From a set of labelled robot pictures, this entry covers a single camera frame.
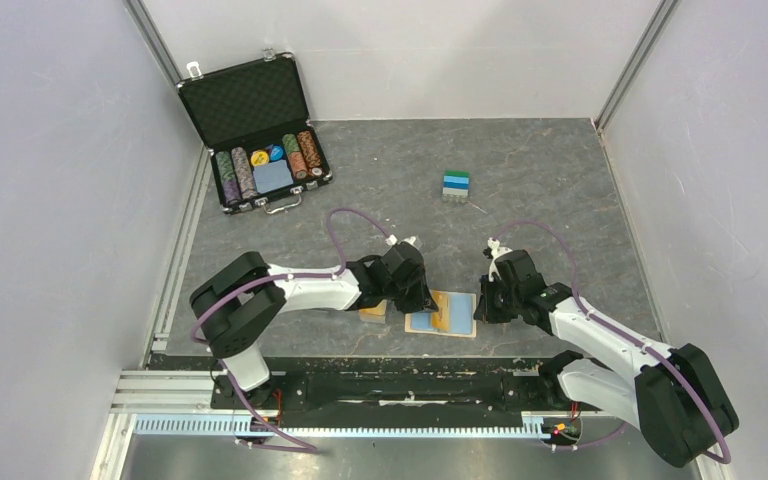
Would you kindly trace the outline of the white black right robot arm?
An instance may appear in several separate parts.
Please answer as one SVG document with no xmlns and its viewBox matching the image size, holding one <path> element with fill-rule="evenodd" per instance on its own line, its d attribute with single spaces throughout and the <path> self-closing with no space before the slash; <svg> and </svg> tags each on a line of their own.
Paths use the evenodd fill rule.
<svg viewBox="0 0 768 480">
<path fill-rule="evenodd" d="M 740 425 L 707 354 L 639 334 L 603 315 L 572 288 L 549 285 L 524 250 L 488 246 L 474 317 L 516 319 L 572 344 L 539 369 L 537 392 L 551 408 L 569 402 L 602 410 L 637 429 L 662 460 L 683 467 L 711 456 Z"/>
</svg>

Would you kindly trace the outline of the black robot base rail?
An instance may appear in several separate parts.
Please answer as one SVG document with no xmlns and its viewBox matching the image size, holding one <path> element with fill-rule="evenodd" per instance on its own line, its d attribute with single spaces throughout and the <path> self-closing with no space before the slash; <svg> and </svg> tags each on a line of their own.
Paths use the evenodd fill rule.
<svg viewBox="0 0 768 480">
<path fill-rule="evenodd" d="M 245 399 L 285 428 L 514 427 L 523 412 L 568 417 L 541 358 L 269 357 Z"/>
</svg>

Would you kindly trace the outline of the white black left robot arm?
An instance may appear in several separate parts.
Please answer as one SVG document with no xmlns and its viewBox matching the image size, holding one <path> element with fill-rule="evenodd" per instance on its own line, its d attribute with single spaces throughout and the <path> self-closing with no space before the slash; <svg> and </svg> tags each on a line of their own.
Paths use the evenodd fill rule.
<svg viewBox="0 0 768 480">
<path fill-rule="evenodd" d="M 274 381 L 258 339 L 280 314 L 306 310 L 358 311 L 392 303 L 403 314 L 435 312 L 420 251 L 398 241 L 382 255 L 331 268 L 303 270 L 267 263 L 246 252 L 189 298 L 192 337 L 203 342 L 236 382 L 250 407 L 266 405 Z"/>
</svg>

